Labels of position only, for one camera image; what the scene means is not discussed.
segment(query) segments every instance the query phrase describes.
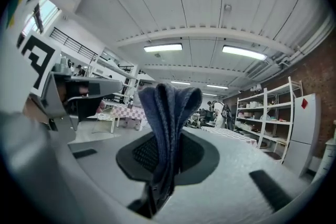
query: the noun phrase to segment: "red magnet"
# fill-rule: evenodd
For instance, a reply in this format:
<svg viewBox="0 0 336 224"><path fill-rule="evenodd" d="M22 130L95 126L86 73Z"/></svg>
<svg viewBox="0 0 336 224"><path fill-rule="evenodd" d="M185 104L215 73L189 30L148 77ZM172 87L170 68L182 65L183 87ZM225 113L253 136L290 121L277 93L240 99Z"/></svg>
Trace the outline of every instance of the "red magnet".
<svg viewBox="0 0 336 224"><path fill-rule="evenodd" d="M308 105L308 102L307 102L306 99L304 98L303 101L302 101L301 106L303 107L303 109L305 109L307 105Z"/></svg>

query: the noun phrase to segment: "fluorescent light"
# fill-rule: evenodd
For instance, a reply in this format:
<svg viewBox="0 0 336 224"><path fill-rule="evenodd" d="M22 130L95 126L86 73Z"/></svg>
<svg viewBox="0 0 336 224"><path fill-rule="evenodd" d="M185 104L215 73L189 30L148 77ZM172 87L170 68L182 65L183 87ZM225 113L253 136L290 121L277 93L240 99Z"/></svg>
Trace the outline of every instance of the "fluorescent light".
<svg viewBox="0 0 336 224"><path fill-rule="evenodd" d="M180 81L171 81L171 83L190 85L190 83L188 82L180 82Z"/></svg>
<svg viewBox="0 0 336 224"><path fill-rule="evenodd" d="M166 44L158 46L148 46L143 48L146 52L152 51L167 51L167 50L182 50L182 44Z"/></svg>
<svg viewBox="0 0 336 224"><path fill-rule="evenodd" d="M246 57L251 57L251 58L255 58L255 59L258 59L258 60L262 60L262 61L264 61L267 58L266 55L260 54L260 53L255 52L255 51L240 49L240 48L236 48L236 47L230 47L230 46L226 46L226 45L224 45L224 47L223 47L223 52L226 52L228 54L237 54L237 55L242 55L242 56L246 56Z"/></svg>
<svg viewBox="0 0 336 224"><path fill-rule="evenodd" d="M212 88L220 88L220 89L228 89L229 87L226 86L217 86L217 85L207 85L208 87L212 87Z"/></svg>

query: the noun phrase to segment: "brick wall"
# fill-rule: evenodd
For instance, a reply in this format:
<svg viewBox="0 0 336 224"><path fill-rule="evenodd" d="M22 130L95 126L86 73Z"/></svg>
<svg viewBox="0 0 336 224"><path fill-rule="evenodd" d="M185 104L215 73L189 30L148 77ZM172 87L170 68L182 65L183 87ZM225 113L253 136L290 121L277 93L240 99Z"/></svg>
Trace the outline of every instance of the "brick wall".
<svg viewBox="0 0 336 224"><path fill-rule="evenodd" d="M314 152L315 157L321 158L325 149L325 142L333 137L336 120L336 30L334 30L322 44L301 61L290 67L279 76L263 83L262 88L271 90L288 82L302 81L303 95L316 93L321 97L321 126L318 144ZM246 91L234 97L224 99L230 106L237 104L237 98L248 97L251 92Z"/></svg>

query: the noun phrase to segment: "refrigerator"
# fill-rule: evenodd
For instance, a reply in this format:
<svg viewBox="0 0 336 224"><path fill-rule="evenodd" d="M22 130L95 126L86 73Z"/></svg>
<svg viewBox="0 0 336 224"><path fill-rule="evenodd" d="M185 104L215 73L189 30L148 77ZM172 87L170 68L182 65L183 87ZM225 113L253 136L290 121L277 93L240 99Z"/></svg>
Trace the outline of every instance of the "refrigerator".
<svg viewBox="0 0 336 224"><path fill-rule="evenodd" d="M297 176L311 162L321 122L321 99L315 93L295 98L293 130L283 165Z"/></svg>

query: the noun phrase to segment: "blue cloth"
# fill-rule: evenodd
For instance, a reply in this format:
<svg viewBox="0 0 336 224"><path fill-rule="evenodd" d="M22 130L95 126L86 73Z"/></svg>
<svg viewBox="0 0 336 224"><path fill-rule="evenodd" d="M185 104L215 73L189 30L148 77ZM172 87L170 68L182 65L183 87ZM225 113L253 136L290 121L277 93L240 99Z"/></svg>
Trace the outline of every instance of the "blue cloth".
<svg viewBox="0 0 336 224"><path fill-rule="evenodd" d="M147 87L140 91L139 98L158 143L159 164L154 172L154 181L159 181L167 176L168 171L177 172L175 164L182 127L200 107L202 92L199 88L177 89L160 83L156 88Z"/></svg>

